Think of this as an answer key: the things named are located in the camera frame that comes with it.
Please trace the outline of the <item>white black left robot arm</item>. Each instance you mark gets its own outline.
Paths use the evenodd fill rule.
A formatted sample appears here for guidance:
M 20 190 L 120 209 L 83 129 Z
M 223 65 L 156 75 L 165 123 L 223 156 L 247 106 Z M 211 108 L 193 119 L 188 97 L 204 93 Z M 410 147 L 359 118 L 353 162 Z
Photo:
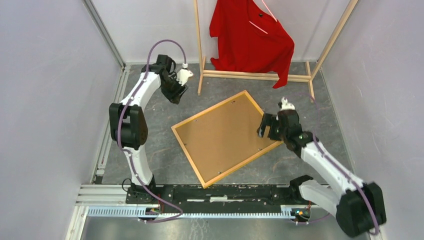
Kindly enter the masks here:
M 160 90 L 170 103 L 179 104 L 188 89 L 187 82 L 194 74 L 186 63 L 181 69 L 176 67 L 171 57 L 158 55 L 156 62 L 142 68 L 140 78 L 129 94 L 108 108 L 111 139 L 124 153 L 130 167 L 127 192 L 138 193 L 145 204 L 156 200 L 157 190 L 145 150 L 149 131 L 144 110 L 156 90 Z

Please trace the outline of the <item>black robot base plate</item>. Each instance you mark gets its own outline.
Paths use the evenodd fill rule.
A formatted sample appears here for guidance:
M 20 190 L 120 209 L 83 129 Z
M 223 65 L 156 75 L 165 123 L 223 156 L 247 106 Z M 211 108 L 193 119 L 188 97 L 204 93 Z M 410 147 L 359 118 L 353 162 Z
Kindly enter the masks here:
M 152 204 L 164 214 L 276 214 L 281 206 L 307 207 L 310 203 L 288 185 L 198 184 L 156 185 L 146 191 L 131 184 L 126 204 Z

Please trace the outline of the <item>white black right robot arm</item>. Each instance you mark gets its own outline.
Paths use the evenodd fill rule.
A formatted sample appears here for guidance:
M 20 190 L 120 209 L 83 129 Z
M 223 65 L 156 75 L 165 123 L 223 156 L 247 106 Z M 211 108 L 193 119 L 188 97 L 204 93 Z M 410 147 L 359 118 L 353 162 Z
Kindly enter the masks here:
M 318 205 L 335 217 L 341 230 L 351 238 L 370 230 L 374 230 L 374 235 L 380 233 L 387 215 L 383 191 L 377 183 L 366 183 L 339 163 L 314 133 L 303 130 L 296 110 L 265 113 L 257 129 L 259 137 L 264 137 L 266 127 L 270 128 L 270 140 L 284 142 L 328 183 L 325 187 L 307 175 L 293 179 L 288 191 L 293 203 L 310 201 Z

